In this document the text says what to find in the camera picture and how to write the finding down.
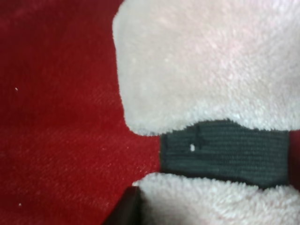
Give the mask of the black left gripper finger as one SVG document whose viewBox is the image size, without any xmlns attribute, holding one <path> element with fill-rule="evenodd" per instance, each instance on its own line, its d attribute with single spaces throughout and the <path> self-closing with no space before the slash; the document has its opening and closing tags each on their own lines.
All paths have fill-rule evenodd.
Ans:
<svg viewBox="0 0 300 225">
<path fill-rule="evenodd" d="M 128 187 L 102 225 L 141 225 L 141 190 Z"/>
</svg>

